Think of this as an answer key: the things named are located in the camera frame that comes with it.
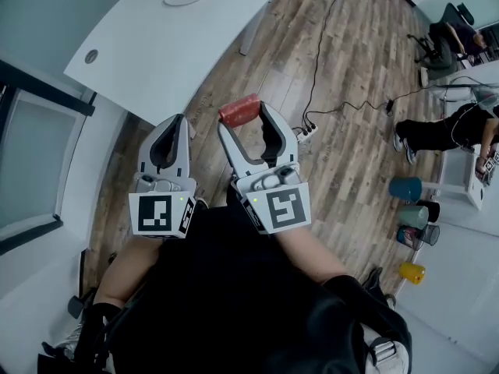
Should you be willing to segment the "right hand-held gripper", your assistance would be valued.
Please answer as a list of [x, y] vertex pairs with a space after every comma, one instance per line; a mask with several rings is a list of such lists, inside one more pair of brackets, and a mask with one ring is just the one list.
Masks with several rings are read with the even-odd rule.
[[251, 159], [235, 132], [218, 123], [218, 136], [235, 172], [231, 187], [261, 235], [311, 224], [310, 193], [299, 176], [298, 141], [281, 114], [260, 102], [265, 150]]

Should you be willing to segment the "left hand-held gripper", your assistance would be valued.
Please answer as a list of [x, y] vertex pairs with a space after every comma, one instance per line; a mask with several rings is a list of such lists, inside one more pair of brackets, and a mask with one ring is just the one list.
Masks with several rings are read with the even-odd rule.
[[164, 120], [143, 141], [138, 156], [140, 172], [159, 175], [161, 170], [171, 168], [177, 177], [135, 174], [136, 190], [129, 194], [134, 235], [186, 237], [196, 204], [196, 181], [189, 178], [189, 143], [189, 122], [182, 114]]

